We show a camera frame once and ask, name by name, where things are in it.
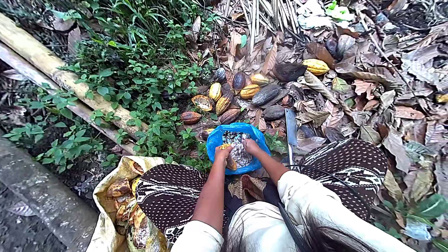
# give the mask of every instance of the dirt ground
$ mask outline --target dirt ground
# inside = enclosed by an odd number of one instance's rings
[[[0,252],[62,252],[67,248],[37,216],[7,211],[20,199],[0,183]]]

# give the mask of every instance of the hand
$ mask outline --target hand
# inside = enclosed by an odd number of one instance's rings
[[[221,150],[220,147],[216,147],[215,148],[215,160],[226,160],[228,155],[230,154],[230,152],[232,151],[233,146],[230,145],[227,148],[225,148],[224,150]]]
[[[256,156],[257,153],[262,151],[258,144],[249,138],[243,140],[243,146],[246,152],[253,156]]]

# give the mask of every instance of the wooden log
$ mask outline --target wooden log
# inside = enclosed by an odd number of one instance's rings
[[[39,87],[45,89],[49,94],[55,94],[57,90],[60,90],[60,87],[52,80],[50,80],[43,73],[39,72],[35,67],[33,67],[29,62],[23,59],[20,55],[16,54],[13,50],[7,47],[5,44],[0,42],[0,59],[4,61],[6,64],[10,65],[21,75],[25,76],[30,81],[34,82]],[[118,131],[115,129],[109,129],[105,127],[100,127],[96,125],[91,119],[91,115],[93,114],[92,110],[88,108],[82,102],[76,100],[73,102],[75,106],[67,106],[73,113],[84,119],[86,122],[90,123],[95,129],[99,132],[103,133],[105,136],[110,138],[110,140],[114,141],[118,144],[117,135]],[[124,150],[131,153],[132,155],[136,155],[137,153],[134,151],[134,143],[128,144],[119,144]]]
[[[34,65],[50,77],[56,84],[66,90],[73,90],[75,95],[93,110],[101,110],[103,113],[114,112],[119,116],[120,120],[114,120],[118,128],[121,128],[135,137],[135,132],[140,130],[136,126],[126,125],[129,119],[132,119],[129,110],[119,106],[116,110],[111,107],[112,102],[106,101],[101,95],[94,93],[93,100],[88,99],[85,93],[89,91],[86,83],[76,83],[78,80],[76,74],[59,70],[59,67],[65,66],[60,58],[53,54],[48,48],[33,38],[25,30],[17,27],[14,22],[0,13],[0,40],[9,46],[17,54],[21,55],[25,60]],[[142,131],[148,130],[148,125],[142,123]]]

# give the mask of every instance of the black cord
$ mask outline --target black cord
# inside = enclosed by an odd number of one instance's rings
[[[290,167],[290,166],[301,166],[301,165],[285,165],[286,167]],[[366,209],[367,209],[367,217],[366,217],[366,220],[368,220],[369,218],[370,218],[370,209],[371,209],[371,207],[370,207],[370,205],[361,197],[361,195],[359,195],[359,193],[355,190],[355,189],[353,189],[353,187],[351,187],[351,186],[349,186],[345,181],[343,181],[342,179],[340,179],[340,178],[338,178],[338,177],[336,177],[335,175],[333,175],[333,174],[331,174],[331,173],[328,173],[328,172],[326,172],[326,171],[324,171],[324,170],[321,170],[321,169],[318,169],[318,168],[315,168],[315,167],[312,167],[312,166],[309,166],[309,165],[305,165],[304,167],[302,167],[302,168],[311,168],[311,169],[315,169],[315,170],[317,170],[317,171],[320,171],[320,172],[322,172],[322,173],[325,173],[326,175],[329,175],[329,176],[331,176],[331,177],[333,177],[333,178],[335,178],[335,179],[337,179],[339,182],[341,182],[341,183],[343,183],[346,187],[348,187],[355,195],[356,195],[356,197],[366,206]]]

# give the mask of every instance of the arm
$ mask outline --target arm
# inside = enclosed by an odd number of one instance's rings
[[[224,150],[216,148],[215,162],[211,167],[207,182],[199,194],[191,218],[191,220],[201,221],[212,226],[220,234],[222,234],[224,214],[225,162],[231,150],[232,146]]]
[[[283,164],[274,160],[264,150],[260,149],[257,143],[252,139],[246,139],[245,141],[243,141],[243,144],[244,148],[249,154],[260,160],[261,165],[263,166],[263,168],[265,168],[265,170],[269,174],[269,177],[271,177],[275,185],[277,185],[277,182],[279,181],[281,176],[285,172],[289,171],[289,169],[286,168]]]

